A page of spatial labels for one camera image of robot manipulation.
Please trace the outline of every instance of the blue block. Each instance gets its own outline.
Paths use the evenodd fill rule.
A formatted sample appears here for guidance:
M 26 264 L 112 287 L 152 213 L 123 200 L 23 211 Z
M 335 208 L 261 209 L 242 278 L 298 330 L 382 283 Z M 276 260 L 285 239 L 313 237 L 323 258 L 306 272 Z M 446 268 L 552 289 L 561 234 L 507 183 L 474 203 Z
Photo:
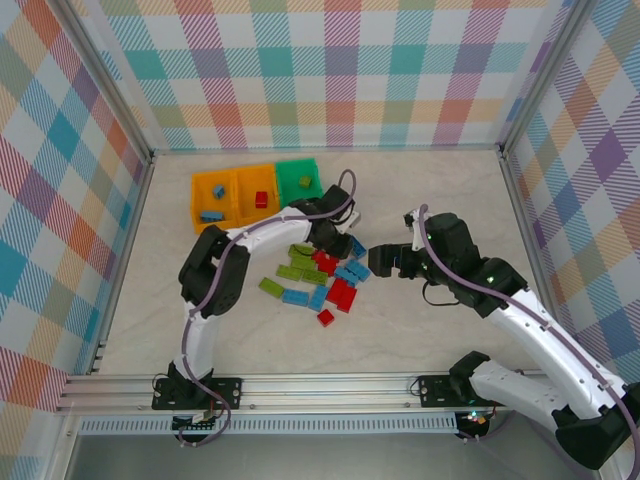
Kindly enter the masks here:
M 222 185 L 216 185 L 216 188 L 213 189 L 213 196 L 218 200 L 224 197 L 224 187 Z
M 344 267 L 336 268 L 333 276 L 336 278 L 342 278 L 350 287 L 355 287 L 358 283 L 358 277 Z
M 371 270 L 369 270 L 367 267 L 365 267 L 355 259 L 349 260 L 344 267 L 351 273 L 356 275 L 361 282 L 364 282 L 367 278 L 369 278 L 369 275 L 371 275 Z
M 200 220 L 202 220 L 203 222 L 219 222 L 220 220 L 224 220 L 224 215 L 222 214 L 222 212 L 215 212 L 213 210 L 208 211 L 208 212 L 201 212 L 200 213 Z
M 353 248 L 352 248 L 353 256 L 356 257 L 358 260 L 360 260 L 362 257 L 364 257 L 367 254 L 367 249 L 364 248 L 364 246 L 358 241 L 356 237 L 351 235 L 351 238 L 353 238 Z
M 291 305 L 306 307 L 309 303 L 309 294 L 307 292 L 301 292 L 300 290 L 289 290 L 287 288 L 282 294 L 282 301 L 284 303 L 290 303 Z
M 316 290 L 313 292 L 313 295 L 311 296 L 311 300 L 309 301 L 309 308 L 311 310 L 315 310 L 316 312 L 322 311 L 322 305 L 324 305 L 324 301 L 326 300 L 328 293 L 328 287 L 318 285 L 316 287 Z

